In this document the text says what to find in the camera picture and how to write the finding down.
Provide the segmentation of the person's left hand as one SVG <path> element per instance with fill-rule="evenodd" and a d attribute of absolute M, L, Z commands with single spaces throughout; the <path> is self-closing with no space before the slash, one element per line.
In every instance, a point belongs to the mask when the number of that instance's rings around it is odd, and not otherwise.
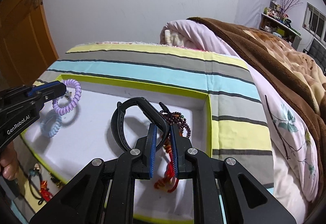
<path fill-rule="evenodd" d="M 7 180 L 14 180 L 19 172 L 19 163 L 14 143 L 11 142 L 1 153 L 1 174 Z"/>

